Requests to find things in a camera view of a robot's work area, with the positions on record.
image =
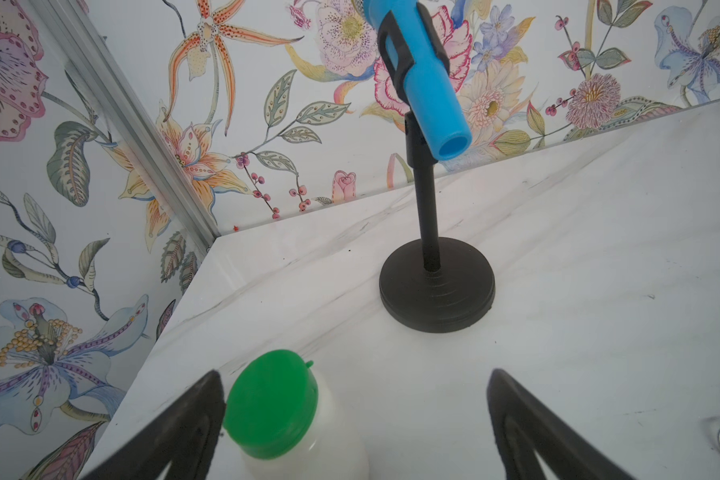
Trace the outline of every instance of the white marble tabletop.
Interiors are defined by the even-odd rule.
[[[86,470],[205,372],[294,350],[354,420],[372,478],[502,478],[485,389],[504,368],[639,479],[720,478],[720,102],[437,180],[442,236],[496,274],[448,334],[384,310],[411,187],[219,238]],[[250,478],[224,435],[209,478]]]

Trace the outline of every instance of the wall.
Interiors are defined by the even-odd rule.
[[[720,98],[720,0],[425,5],[475,138],[439,174]],[[158,122],[170,109],[182,128],[211,124],[213,152],[249,152],[225,179],[194,175],[222,232],[411,181],[406,107],[350,0],[90,6]],[[313,102],[325,115],[300,118]]]
[[[200,259],[60,52],[0,2],[0,480],[77,476]]]

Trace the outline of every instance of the bottle cap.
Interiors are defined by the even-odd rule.
[[[275,458],[306,434],[317,410],[311,364],[290,350],[274,350],[240,373],[226,401],[223,425],[246,454]]]

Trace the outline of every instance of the white plastic bottle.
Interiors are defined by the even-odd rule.
[[[362,439],[311,364],[289,350],[251,362],[232,386],[224,428],[256,480],[368,480]]]

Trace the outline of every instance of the stand base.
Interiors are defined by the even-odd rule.
[[[494,272],[472,245],[440,237],[437,272],[422,264],[422,241],[413,240],[387,258],[378,279],[387,312],[421,332],[445,333],[467,328],[494,302]]]

